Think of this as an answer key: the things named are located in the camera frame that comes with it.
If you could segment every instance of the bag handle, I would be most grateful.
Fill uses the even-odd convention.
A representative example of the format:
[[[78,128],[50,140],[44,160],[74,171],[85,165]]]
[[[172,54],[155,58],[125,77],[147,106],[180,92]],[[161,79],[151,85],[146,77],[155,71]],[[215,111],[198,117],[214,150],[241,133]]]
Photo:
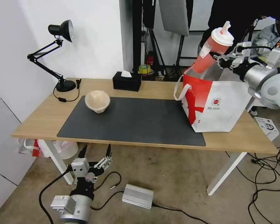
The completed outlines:
[[[24,142],[23,142],[23,145],[24,145],[24,147],[25,147],[26,149],[35,149],[35,150],[39,150],[38,147],[26,145],[26,140],[27,140],[27,139],[25,139]]]
[[[176,91],[177,91],[177,88],[178,88],[178,84],[179,84],[179,82],[180,82],[180,80],[181,80],[181,78],[182,78],[183,76],[184,76],[184,75],[180,76],[180,78],[178,79],[178,81],[177,81],[177,83],[176,83],[176,85],[175,85],[175,87],[174,87],[173,96],[174,96],[174,99],[175,99],[176,101],[179,101],[179,100],[181,100],[182,98],[184,98],[184,96],[186,95],[188,89],[192,89],[192,86],[191,86],[190,84],[185,84],[183,90],[182,90],[181,93],[180,93],[180,96],[179,96],[178,98],[176,97]]]

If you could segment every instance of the white bucket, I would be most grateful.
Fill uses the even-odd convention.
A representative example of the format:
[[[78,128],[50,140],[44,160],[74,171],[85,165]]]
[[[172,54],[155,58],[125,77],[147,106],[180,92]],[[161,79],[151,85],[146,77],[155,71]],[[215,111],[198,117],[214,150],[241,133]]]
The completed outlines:
[[[77,142],[54,141],[53,144],[56,147],[61,159],[69,159],[78,152]]]

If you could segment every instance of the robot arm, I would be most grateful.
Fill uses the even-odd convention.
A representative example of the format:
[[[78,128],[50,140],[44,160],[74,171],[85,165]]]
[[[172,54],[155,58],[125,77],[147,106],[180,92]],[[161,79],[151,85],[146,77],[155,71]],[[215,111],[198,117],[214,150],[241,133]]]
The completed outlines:
[[[61,213],[60,220],[63,223],[87,224],[89,222],[91,203],[94,199],[94,184],[98,176],[102,175],[113,162],[110,144],[106,156],[99,162],[88,162],[84,158],[85,152],[86,146],[79,153],[78,158],[71,163],[71,169],[76,177],[76,188],[70,195],[55,196],[50,205],[53,210]]]
[[[248,92],[264,106],[271,109],[280,108],[280,48],[272,49],[267,57],[266,66],[250,59],[251,42],[238,43],[235,53],[219,55],[211,53],[218,66],[229,68],[243,82],[248,83]]]

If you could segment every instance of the black desk lamp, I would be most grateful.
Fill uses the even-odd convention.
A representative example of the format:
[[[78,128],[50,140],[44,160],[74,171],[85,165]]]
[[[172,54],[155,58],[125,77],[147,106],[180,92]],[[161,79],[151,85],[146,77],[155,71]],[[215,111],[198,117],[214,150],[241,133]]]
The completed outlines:
[[[71,91],[76,87],[75,82],[73,82],[71,80],[65,80],[62,75],[59,75],[56,72],[54,72],[53,70],[48,69],[46,66],[44,66],[43,64],[41,64],[37,60],[62,46],[63,40],[60,38],[60,36],[63,36],[64,39],[66,39],[70,42],[73,41],[73,39],[74,39],[74,28],[72,26],[72,21],[66,20],[60,26],[59,25],[49,25],[48,30],[49,30],[50,34],[55,36],[56,40],[54,42],[50,43],[49,45],[43,47],[42,49],[40,49],[40,50],[38,50],[38,51],[36,51],[32,54],[29,54],[27,56],[27,58],[28,58],[29,61],[38,65],[43,70],[47,71],[48,73],[50,73],[52,76],[54,76],[55,78],[57,78],[59,80],[59,82],[56,85],[56,90],[57,91],[59,91],[59,92]],[[44,49],[52,46],[53,44],[57,44],[58,46],[49,50],[49,51],[41,52]]]

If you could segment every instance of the tape roll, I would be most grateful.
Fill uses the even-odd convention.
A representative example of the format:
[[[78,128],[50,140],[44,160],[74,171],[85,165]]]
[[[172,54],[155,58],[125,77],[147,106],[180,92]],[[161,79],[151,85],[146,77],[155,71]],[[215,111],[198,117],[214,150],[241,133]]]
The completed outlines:
[[[140,65],[139,66],[139,73],[140,74],[150,73],[150,65]]]

